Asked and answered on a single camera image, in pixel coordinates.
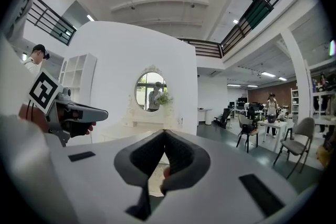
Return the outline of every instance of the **white bookshelf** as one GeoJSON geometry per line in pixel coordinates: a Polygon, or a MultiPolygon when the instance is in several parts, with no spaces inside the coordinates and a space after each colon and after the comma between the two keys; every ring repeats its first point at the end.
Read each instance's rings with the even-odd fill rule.
{"type": "MultiPolygon", "coordinates": [[[[71,89],[71,99],[90,105],[91,85],[97,59],[92,54],[75,56],[63,61],[59,83],[71,89]]],[[[92,144],[91,134],[71,138],[67,146],[92,144]]]]}
{"type": "Polygon", "coordinates": [[[292,114],[299,113],[299,90],[290,89],[292,114]]]}

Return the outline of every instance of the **white curved wall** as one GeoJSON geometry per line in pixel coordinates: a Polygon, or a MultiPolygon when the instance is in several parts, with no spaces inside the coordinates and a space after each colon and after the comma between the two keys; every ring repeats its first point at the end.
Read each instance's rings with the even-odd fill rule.
{"type": "Polygon", "coordinates": [[[179,130],[196,134],[197,69],[193,46],[139,26],[88,22],[72,38],[65,59],[87,53],[97,57],[90,105],[109,112],[107,120],[97,123],[93,142],[99,141],[101,130],[122,120],[141,71],[151,65],[160,69],[168,83],[176,121],[183,118],[179,130]]]}

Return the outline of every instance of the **black office chair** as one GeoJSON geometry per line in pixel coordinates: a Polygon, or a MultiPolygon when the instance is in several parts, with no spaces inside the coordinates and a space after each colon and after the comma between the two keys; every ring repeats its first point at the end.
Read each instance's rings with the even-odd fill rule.
{"type": "Polygon", "coordinates": [[[247,135],[247,139],[245,142],[245,145],[247,145],[247,153],[248,153],[248,148],[249,148],[249,137],[256,135],[256,139],[257,139],[257,143],[256,143],[256,147],[258,147],[258,128],[255,128],[253,131],[249,130],[249,125],[253,125],[253,120],[250,120],[248,118],[246,118],[244,115],[239,115],[238,116],[238,120],[239,120],[239,127],[240,127],[240,133],[238,134],[239,139],[238,139],[238,143],[236,145],[236,147],[238,147],[240,139],[242,138],[243,134],[247,135]]]}
{"type": "Polygon", "coordinates": [[[256,116],[256,112],[254,110],[254,107],[253,106],[250,106],[249,109],[247,110],[247,117],[250,119],[250,120],[253,120],[253,125],[257,125],[257,121],[258,121],[258,116],[256,116]]]}
{"type": "Polygon", "coordinates": [[[231,109],[224,109],[222,116],[215,117],[218,126],[223,127],[224,129],[226,129],[226,124],[227,124],[228,120],[230,121],[230,125],[231,125],[231,120],[230,120],[230,118],[228,118],[229,115],[230,115],[230,113],[231,113],[231,109]]]}

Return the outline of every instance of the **person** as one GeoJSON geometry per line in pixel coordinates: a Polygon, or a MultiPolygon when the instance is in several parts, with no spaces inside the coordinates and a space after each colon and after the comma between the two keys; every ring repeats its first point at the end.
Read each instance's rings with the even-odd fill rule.
{"type": "MultiPolygon", "coordinates": [[[[277,107],[278,103],[277,100],[275,99],[275,94],[270,93],[267,103],[266,103],[266,109],[267,109],[267,115],[276,115],[277,114],[277,107]]],[[[272,128],[272,136],[275,138],[276,135],[276,130],[275,128],[272,128]]]]}
{"type": "Polygon", "coordinates": [[[160,82],[156,82],[154,91],[151,91],[149,93],[149,97],[148,97],[148,100],[149,100],[148,111],[149,112],[154,112],[156,110],[159,110],[160,104],[158,104],[155,101],[155,97],[159,94],[159,90],[160,90],[161,87],[162,87],[162,84],[160,82]]]}
{"type": "Polygon", "coordinates": [[[23,65],[33,74],[34,77],[36,77],[40,72],[40,63],[43,59],[49,59],[49,54],[42,44],[38,44],[33,48],[33,51],[28,59],[23,62],[23,65]]]}
{"type": "Polygon", "coordinates": [[[278,116],[278,120],[280,121],[285,121],[285,119],[288,117],[289,115],[289,112],[286,111],[286,112],[281,112],[278,116]]]}

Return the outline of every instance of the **black metal railing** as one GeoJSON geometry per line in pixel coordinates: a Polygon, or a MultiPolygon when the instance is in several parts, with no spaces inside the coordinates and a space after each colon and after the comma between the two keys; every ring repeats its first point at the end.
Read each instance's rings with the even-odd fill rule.
{"type": "Polygon", "coordinates": [[[27,16],[27,21],[67,46],[76,32],[76,29],[67,20],[59,16],[42,0],[33,0],[33,5],[27,16]]]}
{"type": "Polygon", "coordinates": [[[215,58],[221,58],[223,56],[222,46],[219,43],[198,39],[180,38],[180,40],[193,45],[196,50],[196,55],[215,58]]]}
{"type": "Polygon", "coordinates": [[[221,42],[223,55],[245,38],[273,9],[279,0],[252,0],[238,23],[221,42]]]}

